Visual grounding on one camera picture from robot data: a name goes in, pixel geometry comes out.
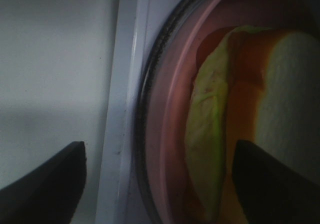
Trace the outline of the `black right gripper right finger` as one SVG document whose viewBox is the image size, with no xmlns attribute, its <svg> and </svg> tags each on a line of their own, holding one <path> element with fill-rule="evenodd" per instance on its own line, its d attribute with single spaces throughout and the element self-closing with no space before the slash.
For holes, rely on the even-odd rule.
<svg viewBox="0 0 320 224">
<path fill-rule="evenodd" d="M 238 140 L 232 180 L 249 223 L 319 223 L 319 185 L 247 140 Z"/>
</svg>

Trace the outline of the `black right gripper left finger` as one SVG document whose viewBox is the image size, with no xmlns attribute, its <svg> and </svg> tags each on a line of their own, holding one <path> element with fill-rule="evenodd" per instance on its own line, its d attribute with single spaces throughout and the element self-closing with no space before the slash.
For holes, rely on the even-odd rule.
<svg viewBox="0 0 320 224">
<path fill-rule="evenodd" d="M 0 191 L 1 223 L 70 223 L 86 183 L 85 143 L 75 141 Z"/>
</svg>

